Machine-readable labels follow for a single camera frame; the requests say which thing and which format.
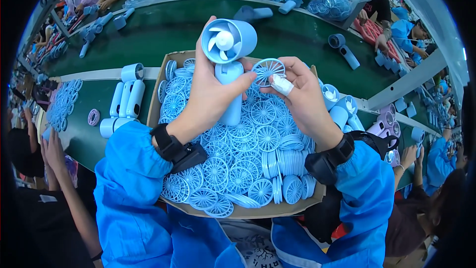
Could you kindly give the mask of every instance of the fan blade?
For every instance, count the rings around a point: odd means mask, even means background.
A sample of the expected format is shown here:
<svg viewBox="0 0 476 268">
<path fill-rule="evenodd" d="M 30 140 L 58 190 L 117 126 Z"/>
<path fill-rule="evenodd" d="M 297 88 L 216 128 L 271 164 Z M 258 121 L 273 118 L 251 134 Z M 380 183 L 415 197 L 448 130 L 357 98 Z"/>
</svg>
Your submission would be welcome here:
<svg viewBox="0 0 476 268">
<path fill-rule="evenodd" d="M 208 51 L 210 52 L 211 51 L 211 48 L 213 48 L 213 46 L 215 45 L 215 42 L 216 42 L 216 38 L 215 37 L 212 37 L 210 39 L 210 41 L 208 42 Z"/>
<path fill-rule="evenodd" d="M 235 43 L 241 41 L 241 37 L 239 36 L 238 29 L 230 22 L 228 22 L 228 28 L 229 28 L 229 31 L 231 32 L 231 35 L 233 36 Z"/>
<path fill-rule="evenodd" d="M 228 31 L 228 26 L 225 23 L 220 23 L 211 27 L 208 31 Z"/>
<path fill-rule="evenodd" d="M 220 58 L 223 59 L 223 60 L 228 60 L 228 57 L 225 54 L 225 51 L 220 50 Z"/>
<path fill-rule="evenodd" d="M 241 42 L 237 42 L 234 46 L 233 46 L 233 51 L 238 54 L 238 52 L 241 50 Z"/>
</svg>

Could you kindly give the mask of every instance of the metal frame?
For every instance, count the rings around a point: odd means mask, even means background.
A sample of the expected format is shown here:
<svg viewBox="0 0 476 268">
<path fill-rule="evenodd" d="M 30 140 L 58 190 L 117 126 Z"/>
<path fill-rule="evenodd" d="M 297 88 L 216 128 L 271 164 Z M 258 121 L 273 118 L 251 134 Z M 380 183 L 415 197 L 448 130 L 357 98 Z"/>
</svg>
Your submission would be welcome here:
<svg viewBox="0 0 476 268">
<path fill-rule="evenodd" d="M 48 15 L 55 8 L 59 1 L 60 0 L 40 0 L 33 9 L 30 19 L 28 20 L 28 23 L 25 27 L 25 31 L 23 32 L 23 36 L 21 37 L 18 54 L 19 56 L 25 56 L 27 53 L 25 51 L 33 42 L 33 34 L 39 30 L 41 25 L 46 21 Z"/>
<path fill-rule="evenodd" d="M 31 65 L 27 62 L 26 58 L 19 57 L 18 61 L 20 62 L 21 65 L 23 65 L 27 69 L 27 71 L 31 73 L 31 75 L 34 78 L 36 78 L 36 76 L 38 75 L 38 72 L 34 68 L 31 67 Z"/>
<path fill-rule="evenodd" d="M 437 74 L 446 67 L 446 61 L 440 49 L 436 49 L 428 58 L 423 60 L 419 66 L 411 70 L 408 74 L 398 79 L 392 85 L 369 98 L 368 108 L 379 110 L 382 107 L 393 103 L 398 98 L 415 90 L 424 84 L 429 78 Z"/>
<path fill-rule="evenodd" d="M 66 26 L 64 26 L 63 21 L 61 21 L 58 15 L 54 11 L 51 11 L 51 16 L 55 20 L 56 26 L 61 31 L 63 36 L 65 36 L 66 38 L 70 38 L 71 35 L 69 34 L 68 29 L 66 28 Z"/>
</svg>

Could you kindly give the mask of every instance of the black t-shirt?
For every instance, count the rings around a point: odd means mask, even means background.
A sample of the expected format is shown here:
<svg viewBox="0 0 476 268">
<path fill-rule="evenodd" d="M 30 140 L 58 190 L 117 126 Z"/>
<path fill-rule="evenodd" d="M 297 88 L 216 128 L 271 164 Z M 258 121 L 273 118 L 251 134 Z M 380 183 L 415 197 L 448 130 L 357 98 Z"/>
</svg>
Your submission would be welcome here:
<svg viewBox="0 0 476 268">
<path fill-rule="evenodd" d="M 417 215 L 429 210 L 430 197 L 421 187 L 413 187 L 407 199 L 395 201 L 385 235 L 386 257 L 407 256 L 425 241 Z"/>
<path fill-rule="evenodd" d="M 369 18 L 377 12 L 377 21 L 392 20 L 392 15 L 390 14 L 390 3 L 388 0 L 370 0 L 365 4 L 364 10 L 367 12 Z"/>
<path fill-rule="evenodd" d="M 7 151 L 15 169 L 27 177 L 44 177 L 45 163 L 40 145 L 31 153 L 27 129 L 12 128 L 7 135 Z"/>
<path fill-rule="evenodd" d="M 92 191 L 77 189 L 93 218 L 96 208 Z M 24 222 L 51 267 L 94 268 L 93 260 L 76 228 L 61 191 L 18 188 L 16 193 Z"/>
</svg>

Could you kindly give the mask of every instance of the box of fan grilles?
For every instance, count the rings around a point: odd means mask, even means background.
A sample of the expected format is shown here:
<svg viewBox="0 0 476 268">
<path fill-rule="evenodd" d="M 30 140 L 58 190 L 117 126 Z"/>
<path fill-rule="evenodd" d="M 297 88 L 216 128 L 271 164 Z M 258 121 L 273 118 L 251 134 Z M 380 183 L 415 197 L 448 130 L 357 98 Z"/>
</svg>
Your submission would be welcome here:
<svg viewBox="0 0 476 268">
<path fill-rule="evenodd" d="M 173 52 L 165 55 L 155 84 L 152 101 L 150 103 L 147 126 L 154 128 L 159 122 L 170 122 L 171 118 L 168 117 L 174 117 L 174 115 L 170 115 L 170 105 L 173 105 L 173 108 L 175 109 L 175 116 L 185 107 L 194 71 L 193 58 L 195 58 L 194 50 Z M 246 57 L 246 59 L 252 64 L 256 64 L 261 60 L 259 58 L 251 57 Z M 316 74 L 316 68 L 314 66 L 311 67 L 311 71 Z M 173 97 L 173 104 L 170 104 L 172 98 L 169 96 L 171 96 L 171 94 L 168 94 L 166 90 L 169 90 L 169 92 L 173 93 L 172 95 L 175 96 Z M 271 99 L 270 97 L 259 94 L 259 91 L 255 92 L 255 95 L 259 96 L 259 98 L 255 98 L 255 101 L 260 99 Z M 272 99 L 283 108 L 281 105 L 283 102 L 277 101 L 280 98 L 276 97 Z M 162 103 L 164 103 L 166 109 L 161 112 Z M 250 114 L 248 114 L 248 112 L 242 112 L 242 118 L 247 118 L 249 116 Z M 273 122 L 264 126 L 272 126 L 271 129 L 273 129 L 276 127 L 276 124 L 281 117 L 283 116 L 275 116 Z M 257 134 L 257 130 L 261 127 L 255 126 L 254 123 L 249 123 L 248 125 L 252 127 L 253 134 Z M 237 145 L 231 143 L 233 139 L 229 136 L 229 134 L 231 134 L 229 127 L 221 125 L 220 128 L 217 128 L 217 130 L 220 130 L 221 132 L 217 132 L 214 137 L 207 137 L 207 135 L 209 135 L 209 130 L 195 139 L 196 142 L 200 142 L 202 146 L 204 146 L 205 151 L 207 151 L 208 154 L 214 154 L 212 155 L 214 164 L 210 164 L 212 158 L 209 158 L 204 164 L 187 169 L 184 172 L 176 174 L 176 176 L 166 176 L 164 179 L 164 190 L 160 196 L 161 200 L 190 215 L 199 217 L 229 217 L 235 219 L 294 215 L 322 201 L 323 196 L 326 194 L 326 187 L 316 182 L 315 179 L 311 178 L 309 175 L 303 176 L 303 173 L 305 172 L 303 159 L 305 159 L 307 151 L 303 151 L 304 149 L 299 151 L 299 149 L 296 150 L 296 148 L 294 148 L 295 150 L 280 150 L 278 148 L 276 150 L 278 151 L 277 153 L 262 153 L 256 145 L 251 151 L 248 151 L 248 149 L 245 148 L 246 145 L 240 146 L 237 149 Z M 296 133 L 301 138 L 303 136 L 306 137 L 305 135 L 302 135 L 299 130 L 297 130 Z M 304 144 L 304 147 L 307 147 L 309 151 L 312 151 L 314 145 L 310 145 L 309 139 L 310 138 L 307 140 L 307 146 Z M 214 146 L 214 148 L 217 148 L 216 146 L 220 147 L 218 150 L 212 150 L 211 146 Z M 269 156 L 270 154 L 274 156 L 274 163 L 269 161 L 262 162 L 262 155 Z M 299 168 L 297 170 L 301 170 L 301 174 L 294 172 L 296 176 L 293 175 L 292 170 L 288 167 L 287 169 L 284 169 L 284 172 L 282 171 L 283 167 L 281 168 L 281 171 L 278 171 L 277 168 L 280 166 L 279 164 L 283 164 L 286 159 L 293 159 L 296 155 L 302 155 L 300 161 L 294 162 L 294 167 L 298 166 Z M 266 172 L 263 171 L 263 164 L 266 166 Z M 220 170 L 222 170 L 221 173 L 223 176 L 228 175 L 228 180 L 214 183 L 207 180 L 207 178 L 210 178 L 211 171 L 217 171 L 220 173 Z M 247 187 L 240 188 L 236 183 L 247 184 Z M 179 186 L 179 184 L 185 185 L 182 186 L 183 188 L 180 190 L 172 193 L 171 190 L 174 190 L 174 184 L 177 186 Z M 307 187 L 312 188 L 313 186 L 313 191 L 306 189 Z M 292 198 L 290 194 L 288 199 L 286 199 L 283 193 L 285 188 L 288 191 L 294 192 L 295 197 Z M 171 199 L 164 197 L 168 195 L 173 196 Z M 298 195 L 301 195 L 306 199 L 302 199 L 301 197 L 297 198 L 296 196 Z"/>
</svg>

